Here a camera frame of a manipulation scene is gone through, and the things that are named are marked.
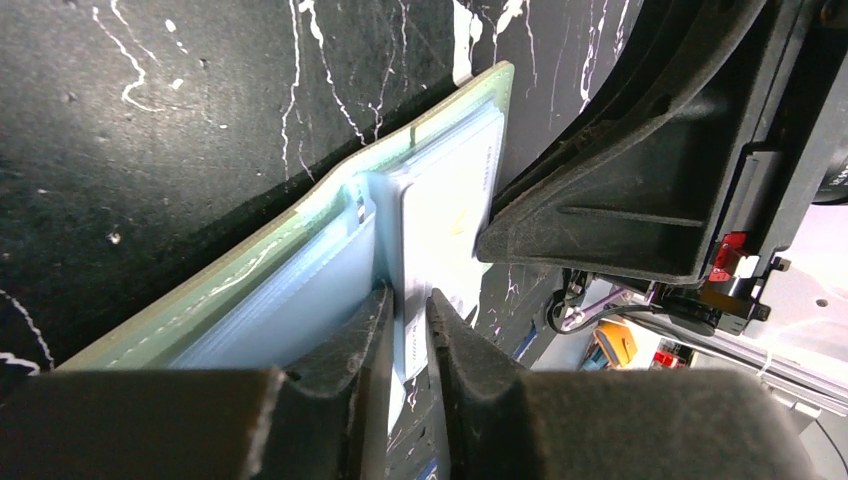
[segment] wire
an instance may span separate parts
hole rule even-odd
[[[766,361],[763,362],[763,368],[757,372],[757,378],[762,378],[766,374],[766,371],[771,367],[772,360],[774,360],[774,353],[772,353],[771,349],[768,349],[766,350]]]
[[[587,272],[570,268],[562,269],[562,288],[554,291],[545,307],[545,323],[554,331],[557,331],[556,324],[561,323],[559,317],[564,310],[574,308],[575,313],[580,311],[578,305],[586,297],[588,283]]]
[[[623,306],[620,306],[620,307],[612,307],[612,308],[608,308],[606,310],[601,310],[600,312],[592,315],[591,317],[589,317],[588,319],[583,321],[583,323],[581,323],[580,325],[577,325],[574,328],[569,328],[568,330],[563,330],[562,328],[560,328],[559,326],[557,326],[555,323],[552,323],[552,322],[548,322],[548,326],[551,327],[553,329],[553,331],[555,331],[556,333],[558,333],[560,335],[572,335],[572,334],[575,334],[577,332],[580,332],[582,330],[585,330],[589,327],[596,325],[604,317],[607,317],[607,316],[610,316],[610,315],[621,315],[621,314],[624,314],[624,313],[634,313],[634,312],[661,313],[662,310],[658,307],[653,306],[653,305],[623,305]]]
[[[845,461],[845,456],[842,455],[842,451],[839,449],[838,446],[836,446],[836,442],[833,441],[833,437],[831,437],[830,434],[827,433],[827,430],[825,430],[824,426],[821,424],[818,418],[816,419],[816,425],[819,426],[824,436],[827,437],[827,441],[830,442],[831,445],[833,445],[833,449],[836,451],[836,454],[839,456],[839,459],[842,460],[842,467],[845,469],[845,474],[848,475],[848,462]]]

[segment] white paint splatter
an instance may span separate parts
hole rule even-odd
[[[530,95],[530,89],[536,88],[539,80],[539,76],[536,73],[536,37],[530,28],[530,0],[527,0],[527,15],[524,16],[524,29],[527,30],[527,36],[530,38],[530,59],[533,61],[533,86],[527,87],[527,90],[524,92],[524,98],[527,98]]]
[[[130,24],[127,23],[126,20],[124,20],[124,16],[121,15],[121,11],[118,10],[118,0],[111,0],[111,2],[109,2],[109,6],[112,7],[112,13],[116,17],[118,17],[118,20],[120,20],[121,23],[123,23],[124,26],[127,28],[127,32],[129,32],[130,38],[132,39],[133,43],[135,43],[138,48],[142,49],[142,51],[144,51],[144,53],[146,53],[148,57],[153,59],[154,62],[159,63],[159,59],[156,58],[156,55],[153,55],[153,52],[144,48],[144,45],[142,45],[141,42],[139,42],[138,39],[135,38],[135,33],[133,33],[132,28],[130,28]]]
[[[403,433],[403,429],[402,429],[402,428],[401,428],[401,429],[398,429],[398,433],[397,433],[394,437],[392,437],[392,441],[390,441],[390,442],[389,442],[389,444],[386,446],[386,453],[389,453],[389,451],[390,451],[391,449],[395,448],[395,446],[396,446],[396,445],[397,445],[397,443],[398,443],[398,440],[400,440],[400,439],[401,439],[401,433]]]
[[[378,103],[376,107],[374,107],[371,104],[371,102],[368,103],[368,107],[374,112],[374,140],[375,141],[380,138],[380,127],[383,126],[382,109],[383,109],[383,101],[384,101],[383,98],[385,97],[385,93],[386,93],[386,84],[389,83],[389,75],[395,73],[395,71],[392,70],[392,65],[394,65],[394,63],[395,63],[395,54],[396,54],[396,50],[397,50],[396,46],[397,45],[395,44],[394,34],[392,34],[392,54],[391,54],[391,57],[389,58],[389,65],[386,67],[385,73],[383,73],[383,84],[380,86],[380,97],[379,97],[380,103]]]
[[[291,10],[292,34],[294,35],[294,81],[289,86],[289,104],[283,111],[283,128],[280,130],[280,136],[283,137],[282,160],[286,180],[289,179],[289,136],[286,130],[288,129],[289,114],[294,107],[294,90],[300,86],[300,34],[297,28],[297,13],[294,10],[294,0],[289,0],[289,9]]]
[[[607,2],[604,0],[604,6],[601,12],[601,18],[598,20],[597,27],[594,25],[593,9],[589,9],[589,48],[586,51],[586,59],[583,61],[583,70],[580,72],[580,98],[583,99],[583,105],[580,107],[580,112],[589,105],[589,89],[592,87],[592,75],[595,73],[595,65],[598,64],[598,52],[601,46],[601,35],[604,32],[604,21],[607,16]]]
[[[506,296],[504,297],[504,301],[509,300],[510,293],[519,295],[518,284],[512,283],[512,264],[509,265],[509,270],[507,270],[507,282],[509,283],[509,288],[507,288],[506,290]]]
[[[300,166],[303,167],[303,170],[306,171],[306,174],[309,175],[309,179],[312,180],[312,183],[315,183],[315,177],[312,176],[312,170],[306,165],[306,162],[303,161],[303,140],[301,139],[297,143],[297,158],[300,160]]]
[[[524,13],[521,11],[521,5],[523,3],[524,0],[506,0],[503,12],[501,12],[501,16],[498,17],[497,27],[495,28],[495,32],[498,35],[506,30],[506,27],[509,26],[509,22],[511,22],[513,18]]]
[[[298,5],[298,11],[300,13],[309,12],[310,22],[309,22],[309,32],[312,33],[312,36],[315,40],[318,41],[318,50],[321,52],[321,63],[324,64],[324,70],[327,73],[327,83],[330,85],[330,92],[333,94],[333,99],[336,101],[336,104],[339,106],[339,111],[342,112],[345,119],[347,119],[347,123],[353,127],[353,131],[356,133],[356,136],[359,137],[359,143],[365,146],[365,135],[359,130],[359,127],[356,126],[356,123],[353,121],[353,118],[350,116],[350,113],[347,111],[347,107],[344,102],[339,98],[338,93],[336,92],[336,84],[333,83],[333,74],[330,72],[330,66],[327,64],[327,57],[324,54],[324,34],[321,32],[321,28],[318,26],[318,18],[315,15],[315,1],[314,0],[305,0]]]
[[[475,329],[477,327],[477,320],[480,319],[480,301],[477,301],[477,305],[474,307],[474,318],[471,319],[471,329]]]
[[[406,396],[406,403],[409,404],[410,410],[415,412],[415,404],[418,403],[415,397],[418,395],[418,377],[412,377],[412,391]]]
[[[118,49],[121,51],[121,55],[127,57],[130,60],[130,63],[132,64],[135,71],[138,72],[138,78],[136,79],[136,81],[132,82],[132,83],[128,83],[124,87],[124,90],[121,92],[121,100],[123,100],[124,102],[129,103],[131,105],[134,105],[134,106],[140,108],[141,110],[144,110],[145,112],[161,112],[162,109],[145,107],[144,105],[141,105],[140,103],[136,102],[132,97],[130,97],[130,92],[132,92],[133,89],[136,89],[136,88],[144,85],[144,77],[147,74],[147,72],[145,72],[144,69],[141,68],[141,66],[138,64],[138,60],[136,60],[135,57],[130,55],[130,53],[127,51],[126,47],[124,47],[124,44],[121,43],[121,41],[118,40],[117,37],[112,35],[109,32],[109,30],[106,28],[106,26],[103,25],[103,22],[100,21],[99,14],[100,14],[100,9],[98,9],[97,7],[91,7],[91,18],[95,22],[97,22],[97,25],[100,26],[100,29],[103,30],[103,32],[110,39],[112,39],[113,42],[115,42],[115,44],[118,46]]]
[[[0,352],[0,360],[5,361],[7,365],[18,365],[31,369],[32,371],[28,373],[29,376],[41,373],[41,367],[37,363],[25,358],[18,358],[10,352]]]
[[[471,52],[482,34],[483,22],[458,0],[453,0],[452,75],[457,87],[471,79]]]
[[[486,12],[480,12],[480,15],[489,22],[489,25],[492,27],[492,65],[498,63],[498,32],[495,29],[495,22],[486,15]]]
[[[548,131],[551,131],[554,124],[554,97],[556,97],[556,81],[559,77],[559,65],[562,62],[562,52],[565,50],[565,43],[568,41],[568,31],[571,29],[571,18],[569,17],[568,23],[565,25],[565,35],[562,36],[562,46],[559,48],[559,56],[557,57],[557,66],[554,69],[554,81],[553,86],[551,87],[551,109],[550,114],[548,115]]]
[[[50,370],[56,368],[56,361],[53,359],[53,355],[50,354],[50,347],[47,346],[47,342],[44,341],[44,336],[41,334],[41,330],[35,326],[35,321],[33,321],[27,309],[24,308],[19,301],[6,293],[5,290],[0,290],[0,296],[3,296],[6,300],[10,301],[12,306],[15,307],[15,309],[24,317],[30,331],[35,334],[35,339],[38,341],[38,344],[41,345],[41,351],[44,353],[44,358],[46,358],[50,363]]]
[[[165,28],[168,29],[168,33],[174,33],[177,31],[177,25],[171,21],[170,18],[165,20]],[[188,50],[183,46],[183,42],[177,40],[177,48],[179,48],[183,54],[188,55]]]
[[[615,30],[615,58],[621,55],[624,50],[624,17],[627,16],[627,7],[630,5],[630,0],[624,0],[624,7],[621,9],[621,17],[618,19],[618,28]]]
[[[406,68],[406,47],[407,47],[407,38],[406,38],[406,16],[409,13],[409,5],[405,5],[401,0],[398,0],[398,4],[400,5],[400,34],[401,40],[403,40],[403,49],[400,54],[400,63],[403,66],[403,91],[405,92],[407,88],[409,88],[409,77],[407,76],[407,68]]]

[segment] green folder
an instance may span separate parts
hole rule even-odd
[[[340,213],[342,188],[351,177],[394,167],[481,102],[493,100],[506,117],[513,74],[510,63],[500,62],[415,121],[351,155],[291,208],[59,368],[164,367]]]

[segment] black plastic bracket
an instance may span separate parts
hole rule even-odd
[[[813,3],[646,2],[586,110],[495,198],[480,258],[698,283]]]

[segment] black surface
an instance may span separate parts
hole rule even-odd
[[[495,52],[504,3],[463,0],[483,29],[471,49],[473,72],[500,59],[516,65],[501,186],[577,116],[581,86],[588,96],[598,91],[642,1],[522,5]],[[285,210],[361,148],[357,131],[370,143],[377,125],[383,136],[456,88],[453,19],[461,7],[451,1],[318,1],[323,58],[309,4],[295,0],[114,5],[128,26],[107,0],[0,5],[0,396]],[[131,98],[162,111],[122,101],[138,72],[109,35],[146,72]],[[184,80],[178,90],[176,79]],[[555,288],[559,275],[548,273],[496,265],[484,279],[478,330],[506,351],[517,348],[544,290]],[[549,340],[540,335],[522,361]],[[418,405],[425,397],[419,391]],[[422,425],[423,410],[405,411],[395,431]],[[391,465],[403,465],[396,478],[429,462],[426,453],[419,458],[426,437],[416,443],[417,434],[393,450]]]
[[[446,425],[439,470],[451,478],[815,478],[789,418],[750,375],[530,372],[441,292],[427,320]]]

